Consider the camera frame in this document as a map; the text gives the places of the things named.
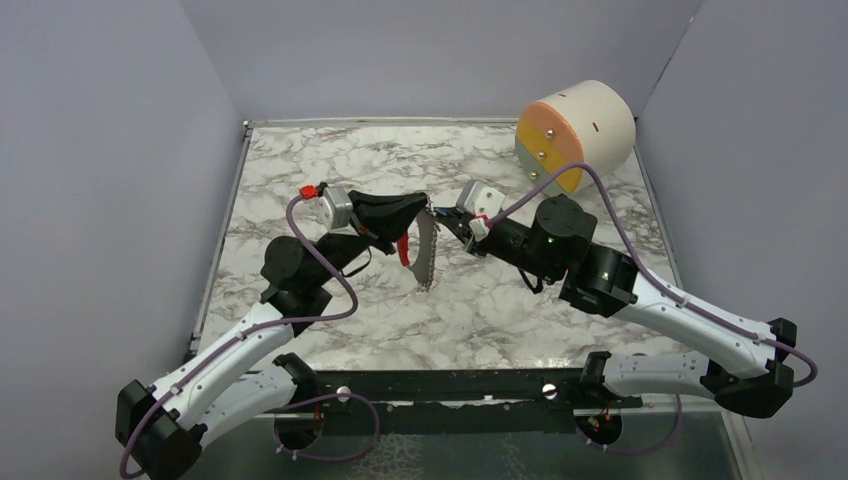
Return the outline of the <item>silver red wristlet keychain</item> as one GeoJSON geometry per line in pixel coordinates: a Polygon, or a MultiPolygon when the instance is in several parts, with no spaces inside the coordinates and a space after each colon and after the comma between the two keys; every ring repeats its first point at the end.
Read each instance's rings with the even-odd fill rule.
{"type": "Polygon", "coordinates": [[[410,258],[410,240],[407,231],[396,242],[396,248],[401,265],[413,274],[419,285],[419,290],[427,292],[432,287],[434,280],[439,231],[434,211],[430,208],[421,210],[415,217],[414,225],[418,230],[415,259],[411,260],[410,258]]]}

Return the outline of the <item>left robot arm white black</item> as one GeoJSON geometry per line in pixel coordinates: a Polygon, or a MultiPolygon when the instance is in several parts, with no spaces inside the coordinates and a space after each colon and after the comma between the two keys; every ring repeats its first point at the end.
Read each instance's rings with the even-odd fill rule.
{"type": "Polygon", "coordinates": [[[305,186],[288,203],[289,234],[274,238],[261,270],[268,287],[234,326],[171,373],[118,394],[115,436],[123,479],[177,479],[221,435],[277,406],[298,411],[313,401],[305,367],[274,365],[253,381],[243,375],[308,327],[345,320],[360,300],[344,273],[377,249],[386,255],[427,213],[424,192],[372,195],[305,186]]]}

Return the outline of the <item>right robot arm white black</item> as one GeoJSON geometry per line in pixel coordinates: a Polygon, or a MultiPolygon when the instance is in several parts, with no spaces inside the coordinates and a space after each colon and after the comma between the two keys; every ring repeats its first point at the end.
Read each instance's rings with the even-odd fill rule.
{"type": "Polygon", "coordinates": [[[492,255],[523,276],[535,276],[528,285],[533,292],[560,282],[559,297],[572,308],[635,323],[688,346],[677,355],[590,353],[576,383],[585,404],[600,407],[641,394],[692,395],[764,419],[791,398],[794,372],[770,343],[794,341],[792,322],[737,318],[737,326],[754,335],[747,338],[704,318],[683,291],[665,282],[653,285],[630,256],[594,243],[596,217],[566,196],[543,200],[531,226],[505,218],[481,241],[475,241],[472,216],[462,208],[439,208],[436,218],[471,254],[492,255]]]}

